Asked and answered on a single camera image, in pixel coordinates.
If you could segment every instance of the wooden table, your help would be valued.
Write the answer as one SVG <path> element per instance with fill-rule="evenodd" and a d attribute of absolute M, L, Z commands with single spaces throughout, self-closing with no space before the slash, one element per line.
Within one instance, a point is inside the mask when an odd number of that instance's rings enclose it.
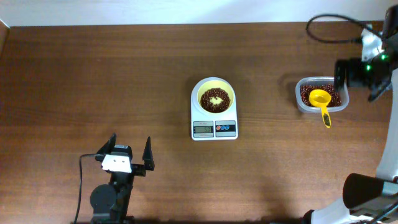
<path fill-rule="evenodd" d="M 301 114 L 295 85 L 333 76 L 360 45 L 309 40 L 305 23 L 12 27 L 0 60 L 0 222 L 70 223 L 78 157 L 115 132 L 141 161 L 152 138 L 156 169 L 137 177 L 129 214 L 161 220 L 301 217 L 341 196 L 352 172 L 374 175 L 387 136 L 391 92 L 375 103 L 350 90 L 349 106 Z M 344 23 L 317 24 L 329 37 Z M 195 142 L 190 94 L 206 77 L 236 92 L 239 138 Z M 79 220 L 109 180 L 83 161 Z"/>

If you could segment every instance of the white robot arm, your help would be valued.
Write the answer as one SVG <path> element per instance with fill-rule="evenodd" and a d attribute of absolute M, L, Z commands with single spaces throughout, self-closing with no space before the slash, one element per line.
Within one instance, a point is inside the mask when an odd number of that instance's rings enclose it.
<path fill-rule="evenodd" d="M 308 29 L 316 18 L 335 16 L 353 22 L 364 31 L 359 39 L 322 40 Z M 307 212 L 304 224 L 390 223 L 398 220 L 398 5 L 386 14 L 382 35 L 366 24 L 349 17 L 323 14 L 307 24 L 307 34 L 323 43 L 362 41 L 362 58 L 338 60 L 335 66 L 335 88 L 343 86 L 368 87 L 369 101 L 376 100 L 392 88 L 392 112 L 386 146 L 377 167 L 376 177 L 351 174 L 346 179 L 343 196 L 329 206 Z"/>
<path fill-rule="evenodd" d="M 390 125 L 386 147 L 376 174 L 377 178 L 389 181 L 398 177 L 398 69 L 392 72 L 391 82 L 392 111 Z M 349 209 L 341 197 L 329 206 L 315 210 L 311 216 L 311 224 L 349 224 L 371 219 L 371 217 L 366 216 L 350 215 Z"/>

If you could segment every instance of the black cable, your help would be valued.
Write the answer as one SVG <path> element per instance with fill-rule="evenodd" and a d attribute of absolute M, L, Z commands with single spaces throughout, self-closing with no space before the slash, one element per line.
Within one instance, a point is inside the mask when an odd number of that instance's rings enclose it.
<path fill-rule="evenodd" d="M 79 216 L 79 211 L 80 211 L 80 201 L 81 201 L 81 183 L 83 181 L 83 169 L 81 168 L 81 158 L 83 157 L 91 157 L 91 156 L 102 156 L 101 154 L 84 154 L 79 157 L 79 170 L 80 170 L 80 183 L 79 183 L 79 199 L 77 202 L 77 210 L 76 210 L 76 216 L 75 216 L 75 221 L 73 224 L 77 223 L 77 217 Z"/>
<path fill-rule="evenodd" d="M 313 35 L 310 32 L 310 25 L 315 19 L 318 19 L 318 18 L 321 18 L 321 17 L 335 17 L 335 18 L 344 19 L 344 20 L 346 20 L 346 21 L 348 21 L 350 23 L 353 23 L 353 24 L 359 26 L 362 29 L 368 30 L 369 32 L 371 32 L 372 34 L 374 34 L 375 36 L 380 38 L 381 41 L 383 41 L 389 47 L 393 48 L 396 52 L 398 52 L 398 47 L 396 47 L 394 44 L 391 43 L 391 41 L 389 41 L 388 39 L 386 39 L 382 35 L 380 35 L 378 31 L 368 27 L 364 22 L 357 21 L 356 19 L 350 18 L 348 16 L 342 16 L 342 15 L 339 15 L 339 14 L 320 14 L 320 15 L 312 17 L 307 22 L 307 26 L 305 27 L 305 30 L 307 31 L 308 36 L 310 36 L 314 40 L 317 40 L 317 41 L 319 41 L 321 43 L 325 43 L 325 44 L 361 43 L 361 41 L 362 41 L 361 37 L 353 38 L 353 39 L 346 39 L 346 40 L 325 40 L 325 39 L 318 38 L 317 36 Z"/>

